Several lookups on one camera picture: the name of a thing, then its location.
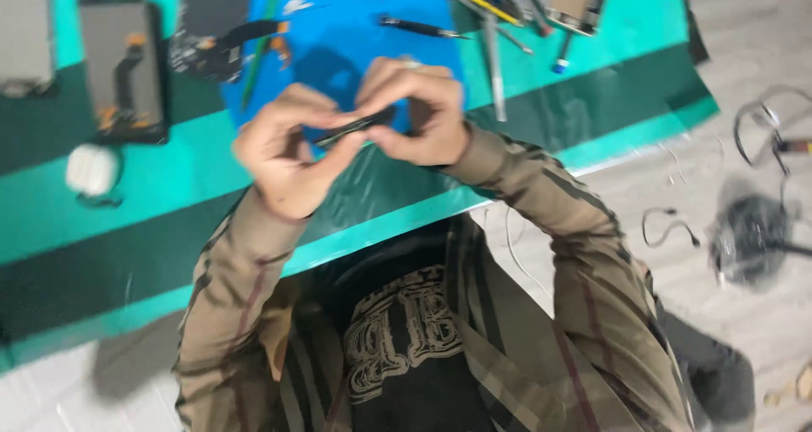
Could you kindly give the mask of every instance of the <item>yellow pencil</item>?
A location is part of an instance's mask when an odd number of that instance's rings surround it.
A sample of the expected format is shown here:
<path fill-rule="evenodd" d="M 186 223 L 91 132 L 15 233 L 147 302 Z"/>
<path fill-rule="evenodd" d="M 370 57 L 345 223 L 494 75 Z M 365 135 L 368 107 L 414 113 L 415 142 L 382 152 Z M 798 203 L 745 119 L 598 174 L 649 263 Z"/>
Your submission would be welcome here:
<path fill-rule="evenodd" d="M 514 17 L 508 15 L 504 11 L 499 10 L 498 8 L 494 7 L 490 2 L 487 2 L 485 0 L 470 0 L 470 1 L 475 3 L 476 5 L 479 5 L 480 7 L 484 8 L 485 10 L 490 11 L 491 13 L 495 14 L 497 17 L 501 18 L 502 20 L 504 20 L 506 22 L 509 22 L 512 25 L 516 25 L 516 26 L 519 26 L 519 27 L 524 26 L 522 24 L 522 22 L 520 22 L 519 20 L 515 19 Z"/>

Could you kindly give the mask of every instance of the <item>shirt sleeve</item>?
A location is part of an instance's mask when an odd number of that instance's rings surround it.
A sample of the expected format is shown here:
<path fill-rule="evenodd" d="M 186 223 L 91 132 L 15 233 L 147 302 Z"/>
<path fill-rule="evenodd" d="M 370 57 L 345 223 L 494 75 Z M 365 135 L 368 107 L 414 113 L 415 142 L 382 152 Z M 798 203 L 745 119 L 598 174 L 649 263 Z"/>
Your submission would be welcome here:
<path fill-rule="evenodd" d="M 188 432 L 270 431 L 279 419 L 272 373 L 295 301 L 279 276 L 305 226 L 270 214 L 252 187 L 204 246 L 173 368 Z"/>
<path fill-rule="evenodd" d="M 690 429 L 646 270 L 628 252 L 614 212 L 541 147 L 468 128 L 467 150 L 443 172 L 494 191 L 552 237 L 555 323 L 639 421 Z"/>

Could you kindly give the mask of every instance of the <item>white cable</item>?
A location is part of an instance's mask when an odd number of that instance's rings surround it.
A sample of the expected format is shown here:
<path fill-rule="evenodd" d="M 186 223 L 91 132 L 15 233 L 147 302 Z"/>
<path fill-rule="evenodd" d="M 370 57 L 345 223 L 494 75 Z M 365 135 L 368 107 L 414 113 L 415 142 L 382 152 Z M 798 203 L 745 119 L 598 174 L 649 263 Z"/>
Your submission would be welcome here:
<path fill-rule="evenodd" d="M 511 211 L 511 210 L 512 210 L 512 208 L 507 207 L 507 211 L 505 211 L 505 234 L 507 235 L 507 250 L 508 250 L 508 251 L 510 251 L 510 256 L 513 258 L 513 262 L 515 262 L 515 263 L 516 263 L 516 266 L 519 268 L 519 270 L 521 270 L 521 271 L 522 271 L 522 272 L 523 272 L 525 275 L 527 275 L 527 276 L 528 276 L 528 277 L 529 277 L 531 280 L 536 281 L 536 284 L 538 284 L 538 287 L 542 288 L 542 291 L 544 292 L 544 294 L 547 294 L 547 297 L 549 297 L 549 298 L 550 298 L 550 300 L 552 300 L 552 298 L 553 298 L 553 294 L 550 294 L 550 292 L 549 292 L 549 291 L 547 291 L 547 288 L 545 288 L 545 287 L 544 287 L 544 285 L 542 284 L 542 282 L 541 282 L 541 281 L 538 281 L 538 280 L 537 280 L 535 277 L 533 277 L 533 275 L 531 275 L 531 274 L 530 274 L 530 273 L 529 273 L 529 272 L 528 272 L 528 271 L 527 271 L 527 270 L 524 268 L 524 266 L 523 266 L 523 265 L 521 264 L 521 262 L 519 261 L 519 258 L 518 258 L 518 257 L 516 257 L 516 253 L 513 251 L 513 241 L 511 241 L 511 240 L 510 240 L 510 225 L 508 224 L 508 221 L 509 221 L 509 218 L 510 218 L 510 211 Z"/>

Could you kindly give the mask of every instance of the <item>blue repair mat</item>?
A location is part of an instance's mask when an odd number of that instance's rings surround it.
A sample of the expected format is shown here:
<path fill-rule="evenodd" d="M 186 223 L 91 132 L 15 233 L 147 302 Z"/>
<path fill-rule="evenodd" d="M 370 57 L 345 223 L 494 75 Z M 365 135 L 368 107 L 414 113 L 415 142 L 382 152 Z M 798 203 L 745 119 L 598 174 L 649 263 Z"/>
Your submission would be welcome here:
<path fill-rule="evenodd" d="M 261 19 L 267 1 L 252 0 L 249 19 Z M 284 7 L 290 1 L 312 5 L 284 16 Z M 343 111 L 350 111 L 364 72 L 378 56 L 411 55 L 421 63 L 449 67 L 458 79 L 463 76 L 457 39 L 429 37 L 379 25 L 380 15 L 386 13 L 453 30 L 447 0 L 278 0 L 276 11 L 274 19 L 290 21 L 290 30 L 283 36 L 291 48 L 292 64 L 281 70 L 282 63 L 275 52 L 263 56 L 259 78 L 243 112 L 243 88 L 249 80 L 251 65 L 250 58 L 244 58 L 240 81 L 221 85 L 235 126 L 253 118 L 291 83 L 309 85 L 335 100 Z M 255 43 L 247 44 L 244 57 L 254 53 Z M 393 127 L 401 132 L 409 129 L 405 109 L 398 111 Z M 305 130 L 305 136 L 311 140 L 319 134 L 314 129 Z"/>

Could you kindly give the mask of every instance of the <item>phone display assembly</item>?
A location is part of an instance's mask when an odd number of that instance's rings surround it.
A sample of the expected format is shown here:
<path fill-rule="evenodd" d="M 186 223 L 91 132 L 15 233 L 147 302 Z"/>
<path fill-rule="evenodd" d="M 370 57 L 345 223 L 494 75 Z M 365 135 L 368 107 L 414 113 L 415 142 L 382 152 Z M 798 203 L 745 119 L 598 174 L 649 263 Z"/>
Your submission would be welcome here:
<path fill-rule="evenodd" d="M 97 143 L 167 141 L 146 0 L 79 0 Z"/>
<path fill-rule="evenodd" d="M 249 0 L 180 0 L 178 8 L 170 44 L 172 68 L 220 83 L 236 82 L 244 37 L 231 32 L 246 22 Z"/>
<path fill-rule="evenodd" d="M 378 113 L 373 113 L 372 115 L 361 118 L 358 121 L 351 122 L 347 126 L 341 126 L 328 130 L 324 136 L 317 139 L 315 142 L 313 142 L 313 144 L 320 148 L 329 149 L 339 141 L 339 138 L 349 134 L 350 132 L 367 130 L 372 126 L 391 125 L 392 121 L 395 119 L 396 113 L 397 107 L 395 105 L 390 105 Z"/>
<path fill-rule="evenodd" d="M 550 21 L 583 35 L 594 35 L 598 30 L 605 0 L 547 0 Z"/>
<path fill-rule="evenodd" d="M 45 93 L 54 81 L 50 0 L 0 0 L 0 94 Z"/>

